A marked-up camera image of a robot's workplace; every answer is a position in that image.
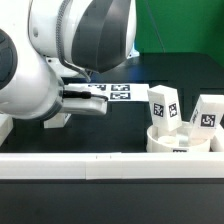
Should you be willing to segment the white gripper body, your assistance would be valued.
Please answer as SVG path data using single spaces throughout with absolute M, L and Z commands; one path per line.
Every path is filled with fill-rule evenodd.
M 79 115 L 105 115 L 108 96 L 96 86 L 88 84 L 69 84 L 65 92 L 78 93 L 78 97 L 63 96 L 62 113 Z

